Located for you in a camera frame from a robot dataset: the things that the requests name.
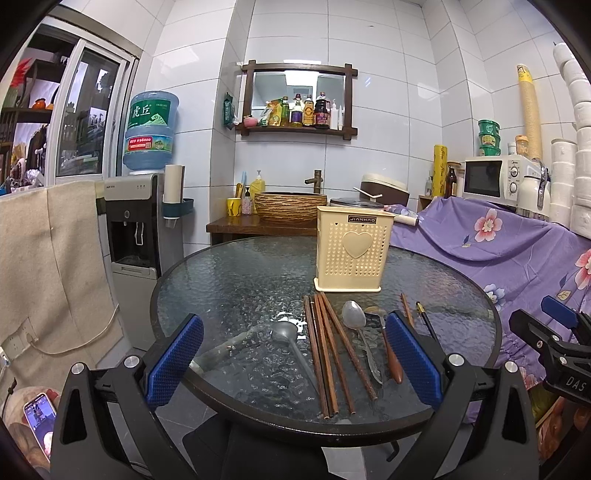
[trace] heart shape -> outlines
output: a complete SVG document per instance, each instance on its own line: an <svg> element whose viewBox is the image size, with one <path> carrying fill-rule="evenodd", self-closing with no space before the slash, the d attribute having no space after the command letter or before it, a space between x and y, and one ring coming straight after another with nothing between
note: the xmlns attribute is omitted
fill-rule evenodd
<svg viewBox="0 0 591 480"><path fill-rule="evenodd" d="M343 235L343 247L345 251L353 258L359 258L370 249L374 242L371 233L347 232Z"/></svg>

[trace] white microwave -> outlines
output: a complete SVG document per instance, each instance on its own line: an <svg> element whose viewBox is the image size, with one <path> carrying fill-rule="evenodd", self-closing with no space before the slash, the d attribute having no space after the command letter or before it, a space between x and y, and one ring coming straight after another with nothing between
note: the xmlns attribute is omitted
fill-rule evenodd
<svg viewBox="0 0 591 480"><path fill-rule="evenodd" d="M525 176L540 178L540 165L521 155L467 158L462 197L517 207Z"/></svg>

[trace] yellow cup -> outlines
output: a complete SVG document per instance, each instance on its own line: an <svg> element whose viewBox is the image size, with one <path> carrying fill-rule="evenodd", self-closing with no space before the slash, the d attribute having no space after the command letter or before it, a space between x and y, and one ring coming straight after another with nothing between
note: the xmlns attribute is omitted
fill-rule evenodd
<svg viewBox="0 0 591 480"><path fill-rule="evenodd" d="M242 213L242 199L240 198L226 199L226 206L230 217L237 217Z"/></svg>

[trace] bottle label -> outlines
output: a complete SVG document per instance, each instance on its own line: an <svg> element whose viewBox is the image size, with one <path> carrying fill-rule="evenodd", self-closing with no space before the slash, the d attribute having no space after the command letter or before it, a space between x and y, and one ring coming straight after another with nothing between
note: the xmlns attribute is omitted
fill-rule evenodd
<svg viewBox="0 0 591 480"><path fill-rule="evenodd" d="M170 114L168 100L140 100L131 104L127 128L138 125L166 125Z"/></svg>
<svg viewBox="0 0 591 480"><path fill-rule="evenodd" d="M125 141L124 155L142 150L172 152L173 138L165 135L144 135L143 137L131 137Z"/></svg>

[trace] blue gripper pad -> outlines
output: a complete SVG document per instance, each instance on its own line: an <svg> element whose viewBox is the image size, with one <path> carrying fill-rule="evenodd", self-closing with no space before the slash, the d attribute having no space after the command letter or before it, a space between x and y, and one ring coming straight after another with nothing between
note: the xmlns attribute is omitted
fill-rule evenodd
<svg viewBox="0 0 591 480"><path fill-rule="evenodd" d="M150 409L170 401L202 342L203 322L194 315L148 376L146 402Z"/></svg>
<svg viewBox="0 0 591 480"><path fill-rule="evenodd" d="M561 323L566 328L572 329L579 324L579 321L577 320L577 312L568 308L561 301L548 295L542 299L542 312L550 315L554 320Z"/></svg>
<svg viewBox="0 0 591 480"><path fill-rule="evenodd" d="M419 399L437 410L443 401L439 372L394 312L386 317L386 336Z"/></svg>

